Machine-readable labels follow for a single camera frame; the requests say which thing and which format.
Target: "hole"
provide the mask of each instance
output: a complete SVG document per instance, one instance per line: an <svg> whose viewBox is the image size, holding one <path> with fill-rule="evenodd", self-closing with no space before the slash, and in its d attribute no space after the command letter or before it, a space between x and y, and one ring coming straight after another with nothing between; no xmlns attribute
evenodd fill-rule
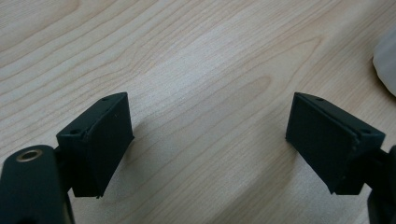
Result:
<svg viewBox="0 0 396 224"><path fill-rule="evenodd" d="M38 157L40 157L41 154L43 154L43 151L40 149L32 149L29 151L25 151L25 152L22 152L22 154L20 154L17 157L17 161L19 161L19 162L32 161L32 160L35 160Z"/></svg>
<svg viewBox="0 0 396 224"><path fill-rule="evenodd" d="M81 132L80 129L74 129L74 130L70 131L70 134L77 134L79 132Z"/></svg>
<svg viewBox="0 0 396 224"><path fill-rule="evenodd" d="M361 132L363 132L363 133L371 133L371 131L368 130L368 129L361 129Z"/></svg>

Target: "black clamp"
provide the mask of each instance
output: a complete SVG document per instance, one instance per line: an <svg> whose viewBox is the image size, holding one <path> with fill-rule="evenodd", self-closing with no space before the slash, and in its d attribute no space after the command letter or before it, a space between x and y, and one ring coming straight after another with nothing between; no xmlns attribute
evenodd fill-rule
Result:
<svg viewBox="0 0 396 224"><path fill-rule="evenodd" d="M8 157L0 179L0 223L75 223L67 191L101 197L134 139L126 92L109 95L57 135Z"/></svg>
<svg viewBox="0 0 396 224"><path fill-rule="evenodd" d="M372 224L396 223L396 147L381 150L385 134L321 98L296 92L286 139L331 193L358 195L363 184Z"/></svg>

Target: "black plastic block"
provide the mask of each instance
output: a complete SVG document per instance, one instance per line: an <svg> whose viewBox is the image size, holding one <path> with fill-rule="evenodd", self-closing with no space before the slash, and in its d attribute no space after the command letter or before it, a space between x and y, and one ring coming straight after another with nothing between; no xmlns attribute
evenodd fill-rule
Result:
<svg viewBox="0 0 396 224"><path fill-rule="evenodd" d="M77 197L103 196L134 139L126 92L109 95L56 135Z"/></svg>
<svg viewBox="0 0 396 224"><path fill-rule="evenodd" d="M286 139L331 193L360 193L364 167L356 161L379 150L384 138L384 133L326 100L294 94Z"/></svg>

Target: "wooden table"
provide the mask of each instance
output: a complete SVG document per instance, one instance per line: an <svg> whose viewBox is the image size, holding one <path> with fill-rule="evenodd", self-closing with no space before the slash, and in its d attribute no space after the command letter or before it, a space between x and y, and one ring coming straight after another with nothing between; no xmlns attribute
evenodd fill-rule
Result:
<svg viewBox="0 0 396 224"><path fill-rule="evenodd" d="M368 223L285 141L315 94L396 139L374 46L392 0L0 2L0 162L127 91L136 139L77 223Z"/></svg>

